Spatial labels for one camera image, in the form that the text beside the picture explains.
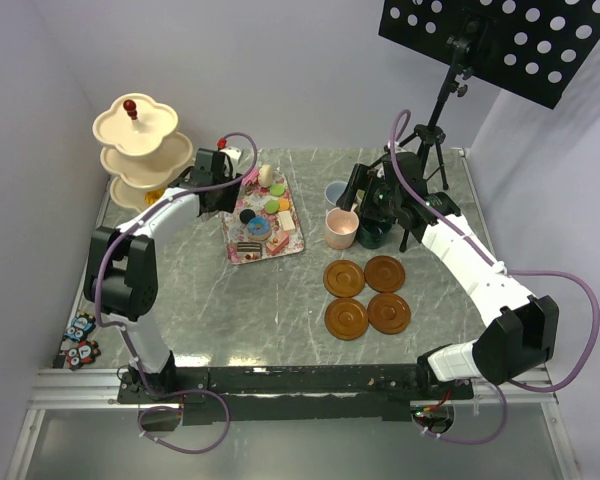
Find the yellow toy tart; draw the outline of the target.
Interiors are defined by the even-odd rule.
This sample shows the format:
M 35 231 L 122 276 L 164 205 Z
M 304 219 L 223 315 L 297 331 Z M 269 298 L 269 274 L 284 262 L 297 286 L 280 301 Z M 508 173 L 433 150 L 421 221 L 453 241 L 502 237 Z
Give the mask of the yellow toy tart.
M 164 193 L 164 189 L 157 189 L 157 190 L 149 191 L 144 196 L 144 202 L 148 206 L 151 206 L 162 197 L 163 193 Z

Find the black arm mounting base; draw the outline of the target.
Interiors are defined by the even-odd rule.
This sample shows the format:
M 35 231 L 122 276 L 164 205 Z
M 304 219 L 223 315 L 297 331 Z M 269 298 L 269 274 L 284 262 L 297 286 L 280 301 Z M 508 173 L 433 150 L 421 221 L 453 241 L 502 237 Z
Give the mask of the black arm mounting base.
M 168 396 L 146 392 L 137 374 L 121 378 L 117 401 L 122 405 L 171 404 L 183 407 L 186 426 L 239 421 L 379 418 L 409 421 L 410 407 L 452 400 L 471 400 L 468 381 L 440 382 L 417 364 L 178 367 L 164 383 L 152 386 Z

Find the white toy donut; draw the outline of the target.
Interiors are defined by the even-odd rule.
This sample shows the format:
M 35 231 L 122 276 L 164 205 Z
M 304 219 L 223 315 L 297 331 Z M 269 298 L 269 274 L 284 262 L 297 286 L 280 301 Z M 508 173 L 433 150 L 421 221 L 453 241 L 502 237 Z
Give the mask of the white toy donut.
M 274 171 L 272 165 L 264 164 L 259 167 L 258 184 L 262 188 L 269 188 L 274 183 Z

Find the pink toy popsicle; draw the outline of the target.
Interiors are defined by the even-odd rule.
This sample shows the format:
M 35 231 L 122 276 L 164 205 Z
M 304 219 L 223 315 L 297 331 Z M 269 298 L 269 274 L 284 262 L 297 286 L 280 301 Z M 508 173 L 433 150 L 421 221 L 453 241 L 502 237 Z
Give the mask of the pink toy popsicle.
M 243 187 L 247 187 L 249 185 L 252 185 L 252 184 L 254 184 L 254 183 L 257 182 L 258 177 L 259 177 L 259 169 L 258 168 L 253 168 L 248 174 L 244 175 L 244 177 L 242 179 L 242 182 L 241 182 L 241 185 Z

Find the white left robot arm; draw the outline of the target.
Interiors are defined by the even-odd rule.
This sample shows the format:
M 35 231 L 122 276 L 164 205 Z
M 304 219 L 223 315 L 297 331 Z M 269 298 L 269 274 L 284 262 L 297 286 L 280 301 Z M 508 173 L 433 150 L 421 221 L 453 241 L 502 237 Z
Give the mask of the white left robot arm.
M 177 390 L 172 351 L 153 318 L 159 290 L 159 247 L 184 227 L 218 212 L 231 213 L 242 176 L 234 172 L 226 141 L 199 149 L 158 199 L 134 219 L 92 236 L 83 287 L 94 304 L 96 323 L 116 329 L 129 354 L 131 382 L 156 402 Z

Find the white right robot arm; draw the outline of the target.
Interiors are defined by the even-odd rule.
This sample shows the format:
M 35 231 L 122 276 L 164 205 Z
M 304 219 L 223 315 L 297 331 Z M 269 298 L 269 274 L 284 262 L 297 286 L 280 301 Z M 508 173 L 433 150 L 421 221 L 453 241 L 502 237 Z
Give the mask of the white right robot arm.
M 421 355 L 425 366 L 416 385 L 422 395 L 438 398 L 460 379 L 483 378 L 500 385 L 553 357 L 556 302 L 536 296 L 511 277 L 447 193 L 429 192 L 414 153 L 355 164 L 336 204 L 356 210 L 364 220 L 402 227 L 405 240 L 415 239 L 447 267 L 482 319 L 485 329 L 477 339 Z

